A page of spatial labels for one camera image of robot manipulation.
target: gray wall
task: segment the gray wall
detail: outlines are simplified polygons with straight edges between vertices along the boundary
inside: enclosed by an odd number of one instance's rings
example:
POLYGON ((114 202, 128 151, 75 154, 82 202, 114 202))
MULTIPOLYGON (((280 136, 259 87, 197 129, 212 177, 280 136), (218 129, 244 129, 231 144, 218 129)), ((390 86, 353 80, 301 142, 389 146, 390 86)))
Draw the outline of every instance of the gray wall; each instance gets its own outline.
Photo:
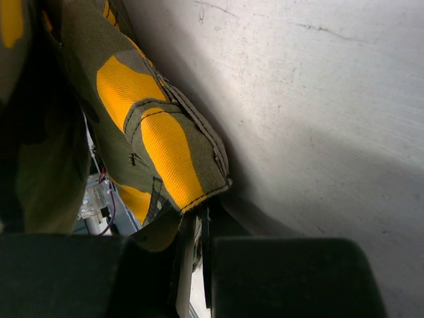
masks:
POLYGON ((422 317, 424 1, 125 3, 226 142, 227 205, 268 232, 355 240, 392 317, 422 317))

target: camouflage fabric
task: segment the camouflage fabric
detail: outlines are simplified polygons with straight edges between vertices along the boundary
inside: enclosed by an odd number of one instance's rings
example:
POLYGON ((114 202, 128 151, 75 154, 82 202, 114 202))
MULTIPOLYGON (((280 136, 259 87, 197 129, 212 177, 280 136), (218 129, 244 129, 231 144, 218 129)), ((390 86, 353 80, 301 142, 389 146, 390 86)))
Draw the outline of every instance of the camouflage fabric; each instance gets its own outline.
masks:
MULTIPOLYGON (((26 231, 68 231, 72 226, 70 220, 75 219, 78 212, 76 204, 69 213, 54 210, 59 207, 63 210, 65 204, 71 207, 70 201, 80 202, 87 177, 84 120, 76 105, 81 106, 89 121, 102 161, 119 187, 121 198, 144 224, 167 209, 184 213, 229 188, 228 161, 221 139, 136 45, 131 22, 121 2, 43 0, 35 10, 30 1, 0 0, 1 26, 3 21, 12 20, 4 11, 4 3, 9 6, 14 3, 24 28, 14 36, 6 36, 0 47, 2 66, 7 63, 15 70, 8 71, 11 73, 8 77, 0 78, 9 85, 8 89, 0 90, 3 108, 18 109, 17 115, 24 113, 28 119, 36 114, 39 123, 32 125, 45 130, 44 138, 50 136, 47 130, 51 125, 54 139, 51 143, 47 139, 40 141, 42 150, 25 152, 32 160, 21 159, 22 149, 28 148, 27 141, 19 137, 18 126, 9 125, 16 132, 11 135, 16 136, 17 149, 9 163, 16 166, 16 171, 25 171, 22 176, 29 179, 28 183, 18 182, 21 176, 10 170, 9 181, 1 180, 3 188, 9 186, 8 193, 15 197, 21 193, 15 200, 20 208, 0 214, 4 223, 16 215, 27 219, 28 215, 36 214, 29 212, 28 204, 23 204, 30 202, 37 210, 38 221, 31 221, 28 226, 25 223, 26 231), (8 62, 7 58, 12 57, 16 60, 8 62), (34 69, 28 71, 32 75, 26 78, 26 73, 19 73, 19 66, 29 68, 31 61, 34 69), (19 79, 20 91, 16 81, 9 82, 15 79, 19 79), (15 95, 19 96, 17 100, 13 99, 15 95), (48 109, 45 117, 38 106, 43 103, 48 109), (67 178, 69 184, 58 183, 54 178, 67 178), (36 187, 37 182, 44 184, 43 189, 49 188, 50 194, 38 191, 41 188, 36 187), (49 195, 52 199, 42 203, 49 195), (52 221, 60 217, 66 227, 52 221)), ((11 113, 3 113, 2 119, 6 122, 11 116, 11 113)), ((28 132, 35 136, 29 127, 28 132)))
POLYGON ((83 115, 32 2, 0 8, 0 220, 5 232, 68 233, 88 175, 83 115))

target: wall scratch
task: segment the wall scratch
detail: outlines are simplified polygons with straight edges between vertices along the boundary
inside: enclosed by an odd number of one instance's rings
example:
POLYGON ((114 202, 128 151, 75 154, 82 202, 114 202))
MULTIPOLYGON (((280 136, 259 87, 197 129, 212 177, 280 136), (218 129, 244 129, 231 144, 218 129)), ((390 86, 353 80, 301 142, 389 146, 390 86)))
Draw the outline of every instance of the wall scratch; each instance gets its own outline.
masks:
POLYGON ((218 10, 220 10, 220 11, 222 11, 222 12, 224 12, 224 13, 226 13, 226 14, 228 14, 228 15, 230 15, 230 16, 232 16, 232 17, 234 17, 234 18, 239 18, 239 17, 238 17, 238 16, 236 16, 234 13, 232 13, 232 12, 230 12, 230 11, 228 11, 228 10, 224 9, 224 8, 221 8, 221 7, 217 6, 217 5, 213 5, 212 3, 209 3, 209 2, 202 2, 202 1, 193 1, 193 2, 194 2, 194 3, 198 3, 198 4, 200 4, 200 5, 205 5, 206 7, 209 7, 209 8, 218 9, 218 10))
POLYGON ((317 31, 317 32, 320 32, 320 31, 327 32, 327 33, 329 33, 329 34, 331 34, 331 35, 333 35, 333 36, 335 36, 337 38, 341 38, 341 39, 346 40, 346 41, 359 42, 359 43, 367 43, 367 41, 364 41, 364 40, 361 40, 361 39, 358 39, 358 38, 349 38, 347 36, 341 35, 341 34, 336 33, 336 32, 334 32, 334 31, 332 31, 332 30, 330 30, 328 28, 323 28, 321 26, 303 25, 301 23, 295 23, 295 25, 297 25, 298 27, 306 28, 308 30, 309 29, 310 30, 314 30, 314 31, 317 31))

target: stitching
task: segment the stitching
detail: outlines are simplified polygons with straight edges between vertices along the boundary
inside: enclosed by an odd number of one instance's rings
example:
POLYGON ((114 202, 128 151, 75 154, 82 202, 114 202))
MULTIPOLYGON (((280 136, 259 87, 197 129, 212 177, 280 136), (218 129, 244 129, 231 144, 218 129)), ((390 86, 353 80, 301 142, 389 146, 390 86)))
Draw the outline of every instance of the stitching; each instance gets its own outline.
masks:
POLYGON ((157 115, 157 114, 161 114, 161 113, 167 113, 167 114, 180 114, 180 112, 179 112, 179 111, 158 111, 158 112, 156 112, 156 113, 153 113, 153 114, 149 114, 149 115, 144 116, 144 117, 141 119, 141 121, 138 123, 138 125, 135 127, 135 130, 134 130, 134 132, 133 132, 133 134, 132 134, 132 136, 131 136, 131 144, 133 144, 133 140, 134 140, 135 134, 137 133, 138 128, 140 128, 141 122, 142 122, 145 118, 147 118, 147 117, 150 117, 150 116, 153 116, 153 115, 157 115))
POLYGON ((136 109, 138 109, 139 107, 141 107, 141 106, 145 106, 145 105, 147 105, 147 104, 149 104, 149 103, 158 103, 158 104, 161 104, 161 105, 174 105, 174 104, 171 104, 169 101, 160 101, 160 100, 157 100, 157 99, 155 99, 155 98, 146 98, 146 99, 143 99, 142 101, 136 101, 133 105, 135 105, 135 106, 131 106, 132 107, 132 109, 131 109, 131 111, 127 114, 127 118, 128 119, 126 119, 125 120, 125 124, 124 124, 124 131, 126 131, 126 129, 127 129, 127 125, 128 125, 128 122, 131 120, 131 117, 132 117, 132 115, 133 115, 133 113, 135 112, 135 110, 136 109))
POLYGON ((196 201, 199 201, 200 199, 203 199, 204 197, 207 197, 209 194, 212 194, 214 192, 217 192, 219 190, 224 189, 225 187, 229 187, 229 184, 227 182, 225 182, 225 185, 223 185, 222 187, 218 187, 217 189, 211 190, 203 195, 201 195, 200 197, 198 197, 197 199, 194 199, 192 202, 188 203, 186 206, 182 207, 180 209, 180 212, 183 211, 186 207, 189 207, 190 205, 194 204, 196 201))
POLYGON ((106 1, 106 3, 107 3, 107 15, 106 15, 106 19, 107 19, 107 17, 109 16, 109 13, 111 12, 111 5, 110 5, 110 3, 109 3, 109 1, 106 1))

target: yellow fabric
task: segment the yellow fabric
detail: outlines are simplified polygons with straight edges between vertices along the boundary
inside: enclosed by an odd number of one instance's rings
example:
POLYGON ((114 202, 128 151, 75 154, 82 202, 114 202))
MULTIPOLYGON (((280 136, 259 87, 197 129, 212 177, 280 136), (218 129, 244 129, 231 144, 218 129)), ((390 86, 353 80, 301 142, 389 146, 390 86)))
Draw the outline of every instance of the yellow fabric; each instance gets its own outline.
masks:
POLYGON ((147 216, 151 194, 141 192, 127 185, 117 185, 119 187, 119 195, 121 196, 122 201, 132 211, 132 213, 134 213, 135 217, 142 223, 147 216))
POLYGON ((13 48, 24 35, 24 19, 21 0, 0 0, 0 33, 3 44, 13 48))
POLYGON ((172 199, 183 212, 187 211, 205 194, 183 128, 163 109, 151 108, 142 115, 141 137, 172 199))
POLYGON ((97 91, 113 122, 124 131, 132 104, 146 98, 166 98, 151 75, 141 74, 112 56, 97 72, 97 91))
POLYGON ((108 0, 105 0, 105 8, 103 9, 103 16, 115 27, 119 30, 118 22, 110 8, 108 0))
POLYGON ((48 18, 48 16, 47 16, 46 11, 43 11, 43 12, 42 12, 42 16, 43 16, 43 18, 44 18, 44 22, 46 23, 46 26, 47 26, 48 30, 49 30, 50 32, 52 32, 52 30, 53 30, 53 26, 52 26, 52 23, 50 22, 50 20, 49 20, 49 18, 48 18))

